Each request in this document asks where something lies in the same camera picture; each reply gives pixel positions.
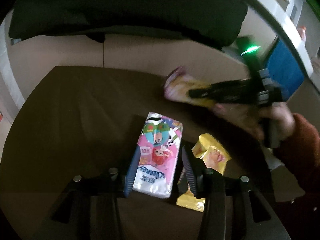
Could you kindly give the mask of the person right hand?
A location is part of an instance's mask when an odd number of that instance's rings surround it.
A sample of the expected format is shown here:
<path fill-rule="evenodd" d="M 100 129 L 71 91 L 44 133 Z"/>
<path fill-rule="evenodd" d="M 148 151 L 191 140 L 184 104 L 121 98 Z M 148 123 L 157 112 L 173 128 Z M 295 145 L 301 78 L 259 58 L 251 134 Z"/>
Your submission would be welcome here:
<path fill-rule="evenodd" d="M 259 142 L 265 136 L 261 119 L 271 119 L 276 128 L 276 135 L 279 140 L 285 140 L 295 131 L 295 119 L 285 102 L 275 102 L 270 107 L 258 109 L 254 106 L 240 104 L 220 104 L 213 107 L 213 112 L 228 122 L 244 129 Z"/>

